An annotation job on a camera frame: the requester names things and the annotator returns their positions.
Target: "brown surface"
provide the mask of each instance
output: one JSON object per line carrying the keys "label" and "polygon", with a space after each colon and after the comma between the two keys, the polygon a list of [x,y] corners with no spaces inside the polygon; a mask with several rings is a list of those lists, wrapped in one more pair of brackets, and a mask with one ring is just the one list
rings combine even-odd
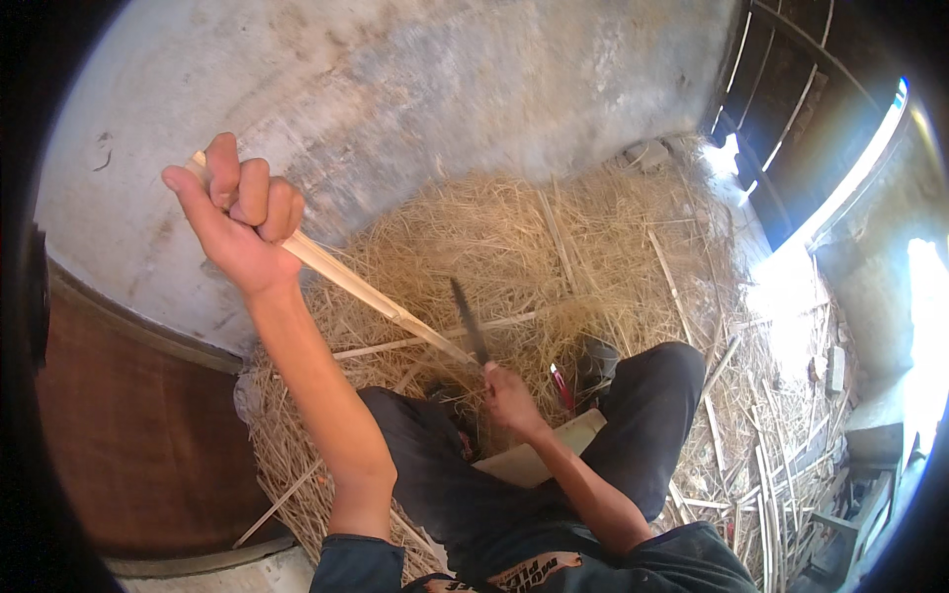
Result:
{"label": "brown surface", "polygon": [[[130,340],[56,295],[51,309],[40,414],[93,545],[148,559],[230,549],[270,505],[233,409],[236,377]],[[249,544],[275,531],[271,521]]]}

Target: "hay pile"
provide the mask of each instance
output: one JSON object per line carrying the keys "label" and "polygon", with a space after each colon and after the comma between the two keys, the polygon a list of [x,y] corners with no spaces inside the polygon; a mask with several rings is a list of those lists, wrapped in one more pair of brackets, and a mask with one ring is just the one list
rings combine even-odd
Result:
{"label": "hay pile", "polygon": [[[485,334],[493,357],[524,378],[541,413],[557,426],[568,414],[550,380],[549,365],[556,362],[572,382],[573,362],[581,354],[584,336],[615,344],[623,356],[657,343],[686,340],[661,258],[687,312],[692,343],[707,353],[707,361],[714,364],[721,356],[731,324],[748,321],[741,299],[744,270],[735,264],[730,217],[727,209],[709,199],[700,164],[687,158],[644,175],[608,163],[559,187],[471,173],[424,187],[418,197],[383,216],[335,254],[370,285],[449,336],[463,334],[457,331],[459,319],[449,286],[449,278],[457,278],[480,322],[490,327]],[[563,237],[559,252],[541,207],[543,198]],[[477,373],[426,345],[393,347],[393,342],[412,336],[330,283],[310,287],[306,296],[317,325],[356,388],[382,385],[422,398],[434,379],[448,379],[462,386],[462,401],[477,422],[479,440],[487,443],[488,453],[512,445],[480,410],[484,386]],[[787,435],[788,448],[807,438],[808,427],[802,428],[806,415],[796,400],[800,385],[786,383],[786,391],[770,394],[772,407],[760,393],[761,384],[772,385],[774,380],[762,327],[755,324],[744,330],[749,335],[710,393],[726,464],[723,473],[716,468],[716,456],[709,455],[708,418],[701,410],[696,415],[674,478],[688,498],[731,504],[757,483],[749,477],[757,478],[758,435],[749,416],[755,405],[764,418],[758,423],[763,431],[785,427],[780,430]],[[318,560],[332,477],[263,351],[258,351],[252,372],[262,393],[260,411],[251,425],[261,485],[271,500],[277,500],[300,476],[316,468],[315,477],[303,481],[278,516]],[[818,417],[826,412],[822,406]],[[766,449],[779,467],[780,451],[776,446]],[[733,493],[736,480],[744,483]],[[665,528],[706,518],[722,526],[726,535],[727,510],[723,516],[723,509],[673,503],[669,510],[661,520]],[[744,515],[750,526],[753,515],[747,511]],[[393,516],[398,518],[393,522],[393,541],[407,547],[403,579],[439,570],[419,531],[396,507]],[[760,554],[749,554],[753,537],[754,530],[745,527],[738,550],[744,544],[748,566],[758,576]]]}

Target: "hand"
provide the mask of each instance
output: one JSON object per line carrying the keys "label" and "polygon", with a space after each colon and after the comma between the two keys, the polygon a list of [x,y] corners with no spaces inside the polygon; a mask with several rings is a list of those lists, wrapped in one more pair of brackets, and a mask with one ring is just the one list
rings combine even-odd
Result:
{"label": "hand", "polygon": [[165,167],[161,180],[177,195],[205,254],[245,300],[295,286],[300,260],[280,245],[300,226],[303,196],[282,177],[271,177],[262,158],[238,162],[230,132],[215,136],[204,152],[210,196],[182,167]]}
{"label": "hand", "polygon": [[550,430],[537,411],[528,386],[517,373],[496,362],[488,362],[484,365],[484,380],[488,385],[485,403],[492,418],[513,432],[521,442],[531,443]]}

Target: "knife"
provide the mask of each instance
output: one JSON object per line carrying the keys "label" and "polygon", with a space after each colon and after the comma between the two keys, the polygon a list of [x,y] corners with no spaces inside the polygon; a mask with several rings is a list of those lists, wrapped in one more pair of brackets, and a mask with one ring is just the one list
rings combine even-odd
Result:
{"label": "knife", "polygon": [[461,315],[461,322],[468,330],[468,336],[471,340],[471,347],[474,349],[474,358],[477,363],[484,366],[491,359],[488,356],[488,346],[484,343],[484,336],[478,329],[477,320],[471,309],[468,307],[468,301],[465,300],[465,293],[461,290],[461,284],[458,280],[452,278],[452,292],[455,295],[455,303],[458,305],[458,313]]}

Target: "leg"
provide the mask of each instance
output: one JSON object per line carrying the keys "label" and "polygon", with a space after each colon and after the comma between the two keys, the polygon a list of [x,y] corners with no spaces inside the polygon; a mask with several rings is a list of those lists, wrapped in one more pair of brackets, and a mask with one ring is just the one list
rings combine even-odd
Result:
{"label": "leg", "polygon": [[684,343],[662,343],[620,361],[600,410],[607,423],[581,457],[653,521],[705,378],[701,354]]}
{"label": "leg", "polygon": [[381,387],[359,391],[379,423],[399,471],[396,500],[449,556],[489,534],[503,533],[548,505],[548,494],[519,488],[476,470],[461,456],[457,428],[431,401]]}

